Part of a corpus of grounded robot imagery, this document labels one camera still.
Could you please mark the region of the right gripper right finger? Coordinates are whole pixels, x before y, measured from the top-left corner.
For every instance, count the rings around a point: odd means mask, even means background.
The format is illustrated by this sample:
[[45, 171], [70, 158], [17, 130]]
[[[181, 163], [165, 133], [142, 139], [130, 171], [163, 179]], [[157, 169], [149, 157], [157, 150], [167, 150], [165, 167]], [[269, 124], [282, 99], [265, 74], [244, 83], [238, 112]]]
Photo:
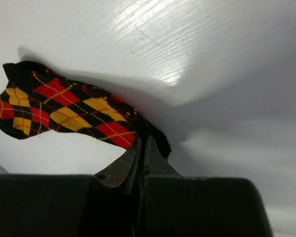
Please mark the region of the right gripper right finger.
[[157, 143], [152, 136], [149, 136], [146, 141], [144, 174], [181, 177], [181, 175], [168, 163], [167, 159], [161, 155]]

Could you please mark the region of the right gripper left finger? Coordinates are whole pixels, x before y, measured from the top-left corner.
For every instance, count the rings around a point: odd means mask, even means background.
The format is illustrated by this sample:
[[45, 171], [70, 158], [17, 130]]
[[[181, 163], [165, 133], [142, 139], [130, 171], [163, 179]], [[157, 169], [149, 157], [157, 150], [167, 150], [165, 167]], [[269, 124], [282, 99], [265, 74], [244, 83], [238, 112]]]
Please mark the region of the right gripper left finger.
[[139, 195], [141, 192], [142, 139], [136, 138], [117, 160], [96, 173], [97, 192]]

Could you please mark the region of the red orange argyle sock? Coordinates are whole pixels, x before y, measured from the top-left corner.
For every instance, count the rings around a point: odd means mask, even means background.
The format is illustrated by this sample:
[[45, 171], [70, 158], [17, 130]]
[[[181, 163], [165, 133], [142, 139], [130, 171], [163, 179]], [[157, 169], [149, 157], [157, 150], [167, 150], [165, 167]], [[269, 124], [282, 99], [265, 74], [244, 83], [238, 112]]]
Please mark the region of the red orange argyle sock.
[[49, 130], [80, 133], [127, 149], [140, 136], [152, 136], [161, 155], [167, 137], [134, 107], [97, 86], [62, 77], [33, 61], [3, 65], [8, 79], [0, 94], [0, 130], [27, 139]]

